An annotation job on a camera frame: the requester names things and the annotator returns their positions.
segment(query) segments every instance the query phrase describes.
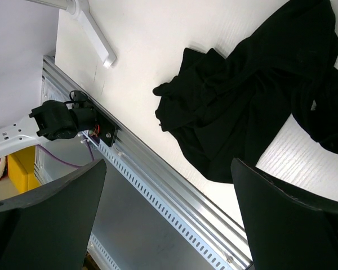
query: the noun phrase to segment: tabletop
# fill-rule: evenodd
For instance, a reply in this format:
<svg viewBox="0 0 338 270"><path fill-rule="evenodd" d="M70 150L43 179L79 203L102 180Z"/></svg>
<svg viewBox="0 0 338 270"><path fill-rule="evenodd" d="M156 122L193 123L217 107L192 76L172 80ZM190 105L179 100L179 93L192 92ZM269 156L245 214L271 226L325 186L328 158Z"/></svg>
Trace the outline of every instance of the tabletop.
<svg viewBox="0 0 338 270"><path fill-rule="evenodd" d="M106 69L80 25L60 11L56 65L173 166L224 212L242 224L232 184L206 180L183 157L155 118L154 87L180 68L185 47L224 57L285 0L91 0L93 18L118 59ZM338 0L332 1L337 17ZM257 166L313 193L338 201L338 155L313 142L290 117Z"/></svg>

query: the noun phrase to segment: yellow object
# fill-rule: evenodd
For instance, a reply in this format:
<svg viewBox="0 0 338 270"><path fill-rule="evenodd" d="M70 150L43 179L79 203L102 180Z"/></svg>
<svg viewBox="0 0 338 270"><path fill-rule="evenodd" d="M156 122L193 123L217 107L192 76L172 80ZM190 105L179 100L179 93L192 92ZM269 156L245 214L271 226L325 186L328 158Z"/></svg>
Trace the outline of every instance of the yellow object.
<svg viewBox="0 0 338 270"><path fill-rule="evenodd" d="M40 186L34 175L34 163L35 146L22 149L7 157L8 175L19 193Z"/></svg>

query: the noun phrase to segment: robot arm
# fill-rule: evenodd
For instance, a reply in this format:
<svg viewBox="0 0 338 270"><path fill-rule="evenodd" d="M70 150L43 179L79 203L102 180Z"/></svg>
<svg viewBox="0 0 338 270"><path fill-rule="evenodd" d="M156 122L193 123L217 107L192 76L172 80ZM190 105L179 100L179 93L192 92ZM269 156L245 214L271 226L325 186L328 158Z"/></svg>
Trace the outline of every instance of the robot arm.
<svg viewBox="0 0 338 270"><path fill-rule="evenodd" d="M100 126L98 137L108 146L114 142L117 126L80 91L70 102L49 100L21 120L0 129L0 158L13 152L56 139L71 139L79 132Z"/></svg>

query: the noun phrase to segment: white stand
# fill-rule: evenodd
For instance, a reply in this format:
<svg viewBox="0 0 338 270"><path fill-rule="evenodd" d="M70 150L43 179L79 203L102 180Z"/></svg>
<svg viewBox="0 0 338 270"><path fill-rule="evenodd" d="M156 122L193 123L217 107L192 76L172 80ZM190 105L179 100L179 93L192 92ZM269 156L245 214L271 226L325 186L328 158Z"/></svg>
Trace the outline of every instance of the white stand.
<svg viewBox="0 0 338 270"><path fill-rule="evenodd" d="M29 115L0 129L0 158L29 146L48 142L47 138L36 134L38 131L36 120Z"/></svg>
<svg viewBox="0 0 338 270"><path fill-rule="evenodd" d="M90 14L88 0L27 0L69 12L84 28L103 66L109 68L117 59L113 49Z"/></svg>

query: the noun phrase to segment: crumpled black fabric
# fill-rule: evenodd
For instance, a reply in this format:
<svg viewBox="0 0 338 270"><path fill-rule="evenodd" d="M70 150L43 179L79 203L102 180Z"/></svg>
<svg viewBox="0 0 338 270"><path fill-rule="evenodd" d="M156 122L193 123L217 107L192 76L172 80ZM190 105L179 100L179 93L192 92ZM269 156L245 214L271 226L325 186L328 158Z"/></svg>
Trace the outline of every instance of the crumpled black fabric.
<svg viewBox="0 0 338 270"><path fill-rule="evenodd" d="M232 183L230 164L256 165L290 113L338 154L338 56L329 0L290 0L227 59L186 48L178 76L154 89L157 118L207 179Z"/></svg>

